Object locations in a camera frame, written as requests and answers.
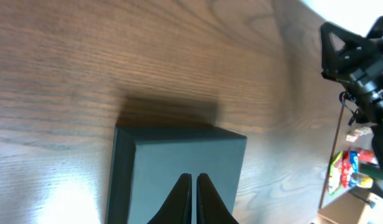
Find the black gift box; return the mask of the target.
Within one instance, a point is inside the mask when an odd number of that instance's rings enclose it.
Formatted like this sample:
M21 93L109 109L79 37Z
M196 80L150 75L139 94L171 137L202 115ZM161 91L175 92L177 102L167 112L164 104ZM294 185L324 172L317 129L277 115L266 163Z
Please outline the black gift box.
M217 127L136 128L118 126L106 223L147 223L178 178L206 173L229 212L233 211L247 138Z

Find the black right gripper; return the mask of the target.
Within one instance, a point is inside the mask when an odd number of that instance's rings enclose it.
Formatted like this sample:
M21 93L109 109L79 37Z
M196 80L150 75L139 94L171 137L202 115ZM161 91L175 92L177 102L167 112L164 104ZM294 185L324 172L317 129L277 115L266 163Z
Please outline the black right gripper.
M323 78L342 84L351 95L363 95L379 87L383 73L383 16L365 37L332 22L320 26L320 37Z

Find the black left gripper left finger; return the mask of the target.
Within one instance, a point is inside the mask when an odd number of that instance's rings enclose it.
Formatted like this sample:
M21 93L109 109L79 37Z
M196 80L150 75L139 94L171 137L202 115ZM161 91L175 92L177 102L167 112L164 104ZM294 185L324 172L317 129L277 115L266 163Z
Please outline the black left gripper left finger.
M182 174L161 208L148 224L190 224L192 222L192 175Z

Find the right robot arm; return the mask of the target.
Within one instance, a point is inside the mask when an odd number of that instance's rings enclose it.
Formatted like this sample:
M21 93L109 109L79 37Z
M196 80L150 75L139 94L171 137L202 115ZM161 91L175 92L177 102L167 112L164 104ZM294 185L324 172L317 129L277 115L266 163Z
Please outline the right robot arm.
M343 86L340 102L357 106L353 121L371 124L372 148L383 170L383 16L364 37L332 22L321 25L320 35L321 75Z

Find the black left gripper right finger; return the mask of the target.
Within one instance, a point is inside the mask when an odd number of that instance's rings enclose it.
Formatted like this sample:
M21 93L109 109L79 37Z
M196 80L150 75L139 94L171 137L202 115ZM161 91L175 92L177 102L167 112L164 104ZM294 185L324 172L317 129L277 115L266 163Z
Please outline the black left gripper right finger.
M206 173L201 173L196 184L197 224L238 224L222 201Z

